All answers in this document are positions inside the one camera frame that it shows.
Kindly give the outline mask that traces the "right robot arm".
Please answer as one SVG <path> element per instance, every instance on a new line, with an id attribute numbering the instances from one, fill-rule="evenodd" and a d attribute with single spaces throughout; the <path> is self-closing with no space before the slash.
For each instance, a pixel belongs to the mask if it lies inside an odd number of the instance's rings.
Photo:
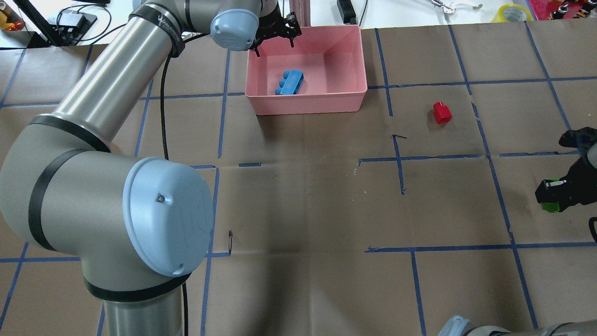
<path id="1" fill-rule="evenodd" d="M 559 179 L 543 179 L 535 190 L 535 198 L 541 208 L 550 213 L 581 204 L 596 202 L 596 130 L 584 127 L 564 132 L 559 138 L 562 147 L 579 151 L 579 159 L 567 174 Z M 540 329 L 513 332 L 495 325 L 474 325 L 460 315 L 449 319 L 439 332 L 440 336 L 594 336 L 596 320 L 556 323 Z"/>

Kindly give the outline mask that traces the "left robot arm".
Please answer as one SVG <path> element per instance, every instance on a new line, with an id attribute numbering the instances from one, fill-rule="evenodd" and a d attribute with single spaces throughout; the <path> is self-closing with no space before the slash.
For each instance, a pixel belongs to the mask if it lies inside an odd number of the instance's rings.
<path id="1" fill-rule="evenodd" d="M 1 168 L 1 214 L 26 242 L 79 257 L 111 336 L 183 336 L 185 285 L 215 226 L 205 179 L 185 164 L 112 151 L 185 32 L 228 51 L 301 36 L 276 0 L 143 0 L 51 113 L 34 117 Z"/>

